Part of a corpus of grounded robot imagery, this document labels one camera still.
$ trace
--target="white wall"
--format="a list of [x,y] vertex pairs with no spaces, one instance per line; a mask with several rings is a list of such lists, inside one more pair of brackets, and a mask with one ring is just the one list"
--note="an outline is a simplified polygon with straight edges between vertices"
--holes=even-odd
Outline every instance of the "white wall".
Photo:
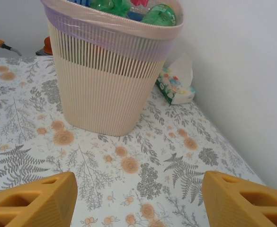
[[[35,55],[49,36],[44,7],[39,0],[0,0],[0,39],[24,56]],[[0,49],[0,57],[17,57]]]
[[[192,56],[196,102],[277,188],[277,0],[181,1],[186,25],[169,61],[183,50]],[[40,1],[0,0],[7,45],[33,55],[47,36]]]

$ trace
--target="floral tablecloth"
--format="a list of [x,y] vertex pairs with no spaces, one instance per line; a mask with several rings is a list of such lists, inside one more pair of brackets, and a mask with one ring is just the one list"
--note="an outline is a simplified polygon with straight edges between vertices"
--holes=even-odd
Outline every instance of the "floral tablecloth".
[[0,58],[0,190],[72,171],[72,226],[206,227],[207,170],[262,183],[195,104],[155,87],[133,132],[96,134],[65,121],[52,58]]

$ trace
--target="wastebasket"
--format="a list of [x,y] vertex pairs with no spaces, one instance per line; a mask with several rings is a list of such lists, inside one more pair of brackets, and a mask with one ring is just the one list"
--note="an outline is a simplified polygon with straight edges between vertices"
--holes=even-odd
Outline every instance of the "wastebasket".
[[122,136],[136,125],[183,27],[153,26],[67,0],[41,0],[48,18],[63,114],[70,124]]

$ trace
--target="orange flower print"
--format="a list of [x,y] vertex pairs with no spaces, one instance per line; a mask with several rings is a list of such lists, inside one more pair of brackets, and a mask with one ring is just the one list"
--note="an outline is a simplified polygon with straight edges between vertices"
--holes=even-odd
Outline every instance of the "orange flower print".
[[129,206],[134,201],[133,196],[128,196],[124,202],[121,203],[123,206]]
[[151,133],[147,132],[146,133],[147,137],[150,137],[150,138],[154,138],[155,139],[155,136],[153,136]]
[[115,149],[115,153],[120,157],[126,157],[128,154],[126,148],[124,148],[124,147],[117,147]]
[[38,120],[43,120],[43,119],[45,119],[45,115],[44,114],[38,115],[37,119]]
[[107,217],[104,219],[104,222],[102,223],[104,226],[113,226],[113,222],[118,222],[120,221],[119,219],[117,219],[116,217],[114,216],[111,216],[111,217]]
[[92,148],[98,148],[98,143],[91,143],[92,145],[93,145],[93,147]]
[[126,223],[129,224],[129,225],[134,225],[135,222],[136,222],[135,217],[134,217],[133,214],[127,215],[126,218],[125,218],[125,221],[126,221]]
[[51,127],[55,131],[61,131],[64,129],[64,123],[62,121],[53,121]]
[[110,155],[105,155],[105,156],[104,156],[104,160],[106,161],[106,163],[107,163],[107,162],[112,163],[113,158],[112,158]]
[[9,71],[9,67],[5,66],[5,65],[0,65],[0,72],[8,72]]
[[21,86],[21,88],[23,88],[27,83],[26,82],[20,82],[19,85]]
[[5,72],[0,75],[0,79],[4,81],[11,81],[11,80],[14,80],[15,78],[16,78],[16,75],[14,72]]
[[9,148],[9,145],[8,144],[3,144],[0,146],[0,151],[6,151],[6,149]]
[[84,224],[83,227],[91,227],[92,224],[96,223],[98,219],[94,218],[86,218],[84,221],[80,221],[82,224]]
[[54,135],[54,142],[58,145],[69,145],[74,141],[74,135],[70,131],[58,131]]
[[187,158],[188,158],[188,159],[192,159],[192,158],[193,158],[193,154],[192,154],[191,152],[188,152],[188,153],[187,153]]
[[198,144],[192,138],[185,138],[184,144],[190,150],[197,150],[197,148],[198,148]]
[[146,219],[153,219],[155,216],[154,208],[150,204],[142,205],[141,213],[142,213],[143,217]]
[[178,134],[183,138],[186,138],[188,136],[187,131],[184,129],[178,129]]
[[170,132],[170,133],[169,133],[169,136],[170,136],[171,138],[175,138],[175,134],[174,134],[173,132]]
[[126,173],[135,174],[139,169],[139,164],[134,158],[128,157],[123,159],[121,163],[121,167]]
[[148,227],[166,227],[161,221],[153,221],[151,222]]
[[38,135],[46,135],[47,134],[47,129],[46,128],[38,128],[37,129],[37,134]]
[[111,201],[112,203],[114,203],[114,200],[116,200],[116,199],[114,198],[114,193],[112,192],[112,194],[109,195],[109,196],[107,197],[107,199],[108,199],[108,201]]
[[61,150],[61,158],[64,158],[67,156],[67,152],[65,150]]

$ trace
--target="plastic bottle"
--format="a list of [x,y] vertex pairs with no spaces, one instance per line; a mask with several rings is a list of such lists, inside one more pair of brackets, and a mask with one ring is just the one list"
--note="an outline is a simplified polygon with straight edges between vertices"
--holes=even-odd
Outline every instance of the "plastic bottle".
[[177,23],[174,10],[165,4],[152,7],[146,16],[144,16],[142,22],[158,26],[175,26]]
[[131,9],[128,12],[127,17],[131,20],[135,21],[142,21],[143,17],[150,11],[150,9],[157,5],[157,2],[154,0],[149,0],[147,6],[143,6],[142,4],[139,6],[136,6],[134,4],[131,5]]
[[90,6],[93,9],[126,17],[131,5],[128,0],[90,0]]
[[108,13],[113,7],[112,0],[91,0],[91,8]]

